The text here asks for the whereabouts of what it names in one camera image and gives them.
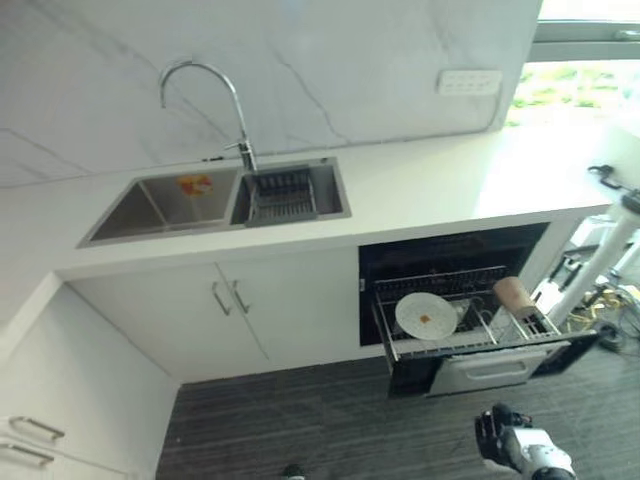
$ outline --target white plate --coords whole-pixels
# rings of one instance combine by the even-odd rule
[[[456,331],[458,314],[444,298],[432,293],[410,293],[396,305],[398,325],[421,340],[442,340]]]

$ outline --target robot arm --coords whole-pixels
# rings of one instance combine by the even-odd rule
[[[575,480],[571,457],[556,447],[531,417],[496,404],[475,420],[476,441],[485,464],[518,472],[524,480]]]

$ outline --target kitchen sink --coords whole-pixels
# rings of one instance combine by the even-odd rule
[[[350,216],[335,158],[137,179],[81,247]]]

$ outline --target equipment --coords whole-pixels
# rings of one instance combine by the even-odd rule
[[[562,300],[549,313],[549,318],[555,325],[564,324],[598,275],[622,255],[624,246],[636,229],[640,228],[640,190],[633,190],[622,196],[618,213],[619,219],[616,226],[600,244],[586,267],[580,270]],[[635,250],[632,252],[629,254],[631,257],[637,254]]]
[[[533,428],[527,415],[498,403],[475,419],[476,442],[485,465],[516,471],[524,480],[575,480],[571,457],[556,447],[549,434]]]

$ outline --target dishwasher door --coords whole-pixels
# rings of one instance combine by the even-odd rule
[[[454,355],[443,360],[428,395],[443,395],[525,383],[547,358],[569,342]]]

